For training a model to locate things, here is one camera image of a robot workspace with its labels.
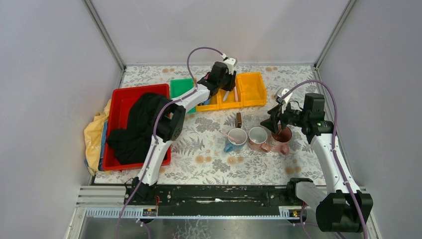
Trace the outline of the blue ceramic mug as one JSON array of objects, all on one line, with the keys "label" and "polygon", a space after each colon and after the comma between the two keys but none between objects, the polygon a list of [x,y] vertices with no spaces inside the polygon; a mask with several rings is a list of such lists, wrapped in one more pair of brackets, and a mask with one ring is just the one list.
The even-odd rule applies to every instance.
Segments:
[{"label": "blue ceramic mug", "polygon": [[223,149],[225,153],[240,151],[248,141],[246,131],[241,128],[233,128],[227,133],[227,143]]}]

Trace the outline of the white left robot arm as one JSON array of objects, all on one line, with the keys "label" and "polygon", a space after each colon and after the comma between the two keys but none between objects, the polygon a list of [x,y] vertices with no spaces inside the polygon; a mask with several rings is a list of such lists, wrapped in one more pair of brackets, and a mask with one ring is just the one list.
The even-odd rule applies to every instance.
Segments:
[{"label": "white left robot arm", "polygon": [[198,104],[209,100],[220,89],[233,90],[235,86],[236,59],[226,57],[215,62],[210,72],[202,77],[195,86],[179,97],[165,100],[160,104],[153,119],[151,145],[145,162],[138,173],[138,184],[133,190],[135,198],[144,205],[154,200],[154,185],[158,181],[159,168],[172,142],[183,129],[186,113]]}]

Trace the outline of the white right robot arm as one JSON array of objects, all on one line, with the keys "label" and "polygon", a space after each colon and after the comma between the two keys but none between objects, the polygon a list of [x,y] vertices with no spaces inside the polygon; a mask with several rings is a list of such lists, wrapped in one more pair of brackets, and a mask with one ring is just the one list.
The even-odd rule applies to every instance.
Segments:
[{"label": "white right robot arm", "polygon": [[306,203],[316,214],[316,222],[323,232],[363,233],[369,237],[367,220],[373,207],[370,194],[363,193],[347,169],[337,146],[334,123],[325,120],[325,98],[321,94],[307,93],[304,106],[295,110],[289,101],[290,93],[283,89],[275,94],[277,106],[268,111],[269,118],[261,125],[272,133],[287,126],[301,128],[316,154],[326,182],[326,192],[310,179],[292,179],[285,192],[288,203]]}]

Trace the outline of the floral orange-handled mug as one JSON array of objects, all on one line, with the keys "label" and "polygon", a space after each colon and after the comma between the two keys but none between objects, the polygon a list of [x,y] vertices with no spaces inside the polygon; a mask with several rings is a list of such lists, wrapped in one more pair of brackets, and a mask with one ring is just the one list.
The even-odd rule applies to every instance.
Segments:
[{"label": "floral orange-handled mug", "polygon": [[268,133],[262,127],[253,127],[248,132],[248,143],[252,150],[260,150],[263,152],[271,151],[271,147],[267,144]]}]

